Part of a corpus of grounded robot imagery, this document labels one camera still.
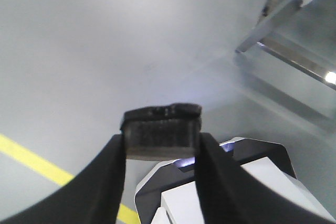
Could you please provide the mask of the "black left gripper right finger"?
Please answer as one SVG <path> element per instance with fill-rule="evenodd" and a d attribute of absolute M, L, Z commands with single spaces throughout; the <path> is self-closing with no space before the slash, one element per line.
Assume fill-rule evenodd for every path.
<path fill-rule="evenodd" d="M 330 223 L 245 171 L 209 133 L 200 136 L 195 183 L 205 223 Z"/>

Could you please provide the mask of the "white black robot base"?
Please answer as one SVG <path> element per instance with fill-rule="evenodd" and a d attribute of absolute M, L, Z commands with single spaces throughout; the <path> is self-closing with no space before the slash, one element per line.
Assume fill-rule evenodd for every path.
<path fill-rule="evenodd" d="M 159 162 L 137 185 L 140 223 L 335 223 L 297 180 L 283 145 L 203 140 L 197 157 Z"/>

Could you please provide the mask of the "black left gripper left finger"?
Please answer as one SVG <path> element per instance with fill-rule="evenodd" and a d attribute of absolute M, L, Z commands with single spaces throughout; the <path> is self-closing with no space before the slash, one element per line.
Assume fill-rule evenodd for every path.
<path fill-rule="evenodd" d="M 69 183 L 2 223 L 115 223 L 125 166 L 124 141 L 117 134 Z"/>

